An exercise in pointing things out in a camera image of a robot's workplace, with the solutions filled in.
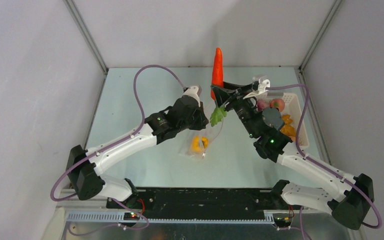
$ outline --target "toy carrot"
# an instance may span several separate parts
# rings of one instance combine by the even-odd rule
[[[212,66],[212,80],[211,84],[217,85],[219,87],[224,86],[223,84],[223,55],[222,50],[217,47],[215,49],[215,56],[214,56],[214,65]],[[213,100],[216,100],[216,96],[214,95],[213,90],[211,90],[211,98]]]

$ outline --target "orange carrot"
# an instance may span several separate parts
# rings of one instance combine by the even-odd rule
[[[212,80],[211,84],[222,87],[223,84],[223,55],[222,50],[217,47],[215,49],[214,65],[212,66]],[[211,90],[211,98],[216,100],[213,90]]]

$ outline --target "plastic basket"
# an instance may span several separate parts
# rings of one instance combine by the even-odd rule
[[[293,120],[291,123],[292,127],[295,130],[298,129],[298,123],[300,122],[302,110],[300,106],[300,102],[298,101],[298,96],[295,93],[290,92],[271,92],[267,96],[257,96],[257,99],[263,99],[266,102],[270,102],[273,99],[282,99],[285,102],[285,108],[280,113],[282,116],[289,114],[290,118]],[[309,137],[307,135],[307,130],[304,122],[301,125],[301,129],[299,131],[298,143],[302,149],[309,147]]]

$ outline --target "green leaf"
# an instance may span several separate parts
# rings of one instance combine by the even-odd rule
[[[211,117],[209,118],[209,123],[211,127],[214,127],[218,123],[220,123],[224,117],[228,115],[228,112],[225,110],[225,107],[215,107],[214,111],[211,113]]]

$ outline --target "white tabletop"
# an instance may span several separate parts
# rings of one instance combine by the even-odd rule
[[[170,68],[185,86],[201,85],[204,105],[210,98],[211,67]],[[87,147],[108,142],[138,126],[141,114],[133,94],[133,78],[139,68],[110,68],[90,130]],[[296,84],[293,67],[225,67],[224,81],[246,85],[255,75],[268,76],[272,87]],[[145,117],[172,106],[183,91],[177,81],[163,69],[144,70],[137,80],[137,91]],[[296,93],[303,108],[299,89]],[[309,148],[307,152],[319,157],[313,126],[304,120]],[[129,178],[137,187],[189,187],[189,188],[271,188],[284,179],[299,185],[318,187],[299,173],[262,159],[234,111],[227,114],[223,129],[210,145],[204,159],[180,154],[188,131],[157,146],[141,150],[121,160],[107,171],[116,178]]]

